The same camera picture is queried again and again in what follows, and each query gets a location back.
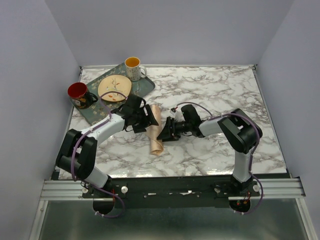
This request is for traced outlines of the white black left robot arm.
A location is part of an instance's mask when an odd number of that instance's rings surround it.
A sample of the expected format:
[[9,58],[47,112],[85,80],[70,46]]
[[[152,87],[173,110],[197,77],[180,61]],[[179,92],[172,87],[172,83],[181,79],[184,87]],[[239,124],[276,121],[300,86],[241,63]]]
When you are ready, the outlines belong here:
[[120,107],[110,110],[107,117],[84,130],[66,132],[55,165],[71,174],[73,180],[91,184],[101,198],[111,191],[110,176],[95,167],[98,146],[114,134],[131,126],[134,133],[142,133],[149,126],[158,126],[151,106],[137,95],[130,94]]

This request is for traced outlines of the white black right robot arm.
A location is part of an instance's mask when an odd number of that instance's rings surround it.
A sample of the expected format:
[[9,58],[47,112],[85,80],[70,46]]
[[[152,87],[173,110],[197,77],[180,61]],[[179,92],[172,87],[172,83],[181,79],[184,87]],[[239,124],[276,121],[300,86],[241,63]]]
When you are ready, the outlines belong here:
[[191,133],[197,138],[224,134],[235,153],[230,191],[236,196],[247,192],[253,181],[253,154],[263,136],[261,128],[239,108],[209,120],[202,120],[191,104],[183,106],[181,112],[184,120],[176,121],[173,117],[167,117],[157,140],[178,141],[184,133]]

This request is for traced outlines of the peach cloth napkin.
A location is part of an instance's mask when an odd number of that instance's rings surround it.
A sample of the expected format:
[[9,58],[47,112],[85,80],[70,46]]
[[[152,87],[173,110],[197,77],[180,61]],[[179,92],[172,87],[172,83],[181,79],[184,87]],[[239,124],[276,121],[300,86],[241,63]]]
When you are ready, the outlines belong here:
[[162,119],[161,119],[161,110],[159,106],[152,105],[151,111],[158,125],[151,125],[146,129],[146,135],[150,139],[150,154],[154,156],[159,156],[164,151],[164,145],[162,140],[157,140],[158,135],[163,130],[162,128]]

